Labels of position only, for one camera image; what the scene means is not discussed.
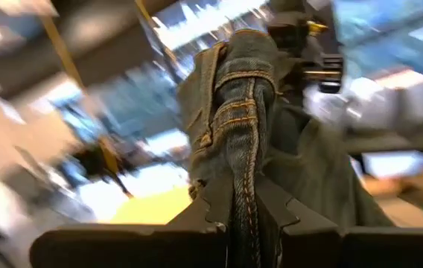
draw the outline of ceiling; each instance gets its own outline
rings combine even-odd
[[[151,14],[176,0],[144,1]],[[57,28],[86,85],[151,60],[133,0],[53,0]],[[0,47],[0,96],[11,99],[61,71],[60,61],[39,19],[0,11],[0,25],[20,36]]]

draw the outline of denim fabric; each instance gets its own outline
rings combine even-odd
[[[289,68],[280,56],[268,35],[238,31],[228,43],[218,43],[198,54],[195,70],[178,91],[184,128],[191,141],[188,170],[191,195],[200,194],[200,189],[212,179],[234,178],[230,250],[235,259],[231,267],[261,266],[254,183],[255,175],[262,171],[306,205],[338,224],[379,225],[374,221],[381,218],[382,225],[389,224],[370,197],[364,201],[372,205],[371,219],[368,222],[357,219],[363,212],[357,211],[361,207],[356,204],[354,195],[361,194],[356,189],[363,190],[337,138],[326,137],[325,133],[314,135],[320,131],[320,125],[309,121],[307,115],[303,115],[306,119],[300,126],[275,127],[275,124],[284,123],[275,121],[280,118],[275,116],[281,114],[278,111],[284,111],[278,105],[282,95],[278,81],[286,73],[283,70]],[[290,122],[295,122],[293,115],[288,115]],[[273,133],[282,136],[279,142],[270,143],[270,139],[275,138]],[[293,136],[300,141],[287,142],[292,141]],[[309,145],[312,146],[310,152],[307,150]],[[323,158],[320,150],[328,156]],[[288,158],[290,163],[295,162],[291,155],[296,152],[310,157],[311,165],[306,166],[305,172],[302,166],[287,163]],[[299,187],[294,187],[295,174],[299,175]]]

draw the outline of yellow surface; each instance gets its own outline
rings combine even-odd
[[[110,223],[167,224],[190,203],[188,187],[175,188],[151,197],[132,198],[117,210]]]

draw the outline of blue denim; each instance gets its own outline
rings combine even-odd
[[[311,206],[312,209],[329,216],[332,220],[337,220],[338,224],[341,222],[345,223],[344,226],[360,224],[356,220],[357,209],[353,205],[352,196],[353,189],[360,185],[352,169],[347,168],[347,164],[350,167],[349,158],[346,160],[347,163],[343,163],[342,158],[336,162],[332,156],[320,160],[320,155],[317,154],[319,150],[317,146],[334,149],[339,146],[337,142],[333,143],[333,140],[324,137],[325,139],[311,146],[314,151],[310,154],[313,157],[320,162],[329,161],[325,169],[317,167],[315,173],[302,172],[303,167],[292,164],[287,166],[286,157],[282,157],[295,153],[296,150],[308,154],[305,146],[312,145],[310,142],[315,137],[313,134],[320,128],[317,121],[308,123],[308,117],[302,126],[296,125],[286,130],[274,126],[275,115],[280,115],[276,112],[276,108],[282,103],[279,81],[290,68],[288,63],[282,59],[276,44],[268,35],[258,31],[242,30],[238,31],[228,43],[220,42],[198,54],[195,58],[195,70],[179,87],[178,101],[182,107],[184,128],[191,142],[192,154],[188,172],[192,184],[192,197],[200,194],[200,189],[212,179],[223,176],[234,178],[231,250],[235,260],[232,267],[261,266],[254,189],[257,173],[264,172],[265,176],[278,185],[286,186],[283,188],[293,195],[305,198],[303,194],[299,194],[299,191],[302,191],[312,196],[310,202],[322,204]],[[304,128],[308,130],[305,131],[307,134],[303,135],[312,137],[301,138],[299,145],[288,144],[285,141],[276,144],[271,140],[273,133],[276,133],[275,130],[280,135],[288,135],[292,140],[293,136],[298,138]],[[342,179],[345,185],[331,185],[336,179],[325,182],[326,172],[330,171],[328,166],[333,165],[339,169],[331,170],[333,173],[328,175],[340,176],[345,173],[348,179],[348,181]],[[277,173],[270,170],[270,167],[275,166]],[[289,172],[298,174],[299,177],[296,179],[299,182],[306,179],[306,176],[314,176],[309,178],[310,182],[314,179],[316,182],[321,180],[324,183],[306,185],[306,189],[287,188],[295,181]],[[313,188],[314,186],[327,186],[332,190]],[[324,202],[334,205],[323,205]],[[382,213],[377,205],[372,208],[377,209],[377,213]]]

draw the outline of blurred background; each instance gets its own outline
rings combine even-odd
[[[423,0],[304,7],[329,27],[324,51],[345,59],[340,93],[310,86],[306,109],[343,131],[363,181],[423,176]],[[101,136],[125,163],[118,177],[134,197],[186,188],[177,84],[195,54],[243,28],[266,31],[273,14],[265,0],[0,0],[1,252],[28,267],[41,233],[107,223],[127,202],[88,169]],[[45,31],[45,17],[58,35]],[[80,81],[58,57],[61,45]],[[402,88],[409,93],[395,93]],[[418,126],[395,128],[396,103],[406,107],[404,125]],[[376,187],[376,196],[385,192]],[[379,200],[386,212],[401,226],[423,226],[423,194],[397,194]]]

